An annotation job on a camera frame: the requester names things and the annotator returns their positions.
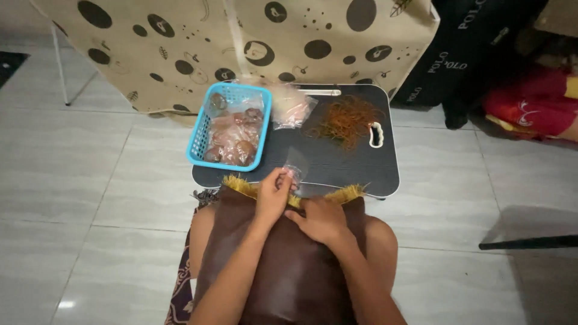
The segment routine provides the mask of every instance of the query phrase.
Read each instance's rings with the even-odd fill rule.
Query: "white tile floor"
[[[0,90],[0,323],[162,324],[193,209],[190,133],[138,115],[96,75],[62,104],[50,48]],[[93,67],[71,49],[75,94]],[[576,324],[578,253],[480,252],[486,239],[578,233],[578,151],[449,131],[393,110],[401,174],[368,213],[401,246],[410,324]]]

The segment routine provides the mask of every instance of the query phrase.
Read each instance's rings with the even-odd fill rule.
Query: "brown cushion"
[[[221,187],[213,231],[203,255],[195,306],[243,238],[256,200]],[[343,205],[347,226],[365,255],[365,204]],[[239,324],[357,324],[337,258],[281,217],[265,242]]]

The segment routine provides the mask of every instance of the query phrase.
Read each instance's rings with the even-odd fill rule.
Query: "black doormat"
[[[24,53],[0,51],[0,88],[14,75],[29,56],[29,54]]]

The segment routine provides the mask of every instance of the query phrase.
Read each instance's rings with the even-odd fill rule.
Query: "blue plastic basket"
[[[209,131],[211,128],[211,118],[205,114],[203,107],[204,103],[209,101],[209,97],[213,93],[219,93],[227,99],[228,106],[236,106],[242,103],[244,99],[251,98],[256,94],[261,94],[263,98],[263,129],[261,130],[261,135],[259,136],[259,146],[257,147],[257,154],[255,155],[255,161],[249,166],[233,166],[222,164],[220,162],[207,162],[203,160],[205,151],[209,146]],[[265,88],[246,86],[243,84],[234,84],[219,82],[213,84],[207,90],[205,94],[205,99],[203,100],[203,107],[199,111],[197,117],[197,122],[195,123],[195,128],[192,130],[191,138],[188,141],[187,146],[187,158],[188,160],[196,166],[228,169],[230,171],[238,172],[248,172],[254,170],[259,166],[261,161],[261,155],[263,154],[263,147],[265,145],[265,136],[267,134],[267,127],[269,126],[269,117],[271,116],[271,92]]]

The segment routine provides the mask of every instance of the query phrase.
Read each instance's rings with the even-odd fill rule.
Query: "black bag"
[[[422,58],[395,95],[395,104],[436,106],[463,78],[528,19],[546,0],[432,0],[441,22]]]

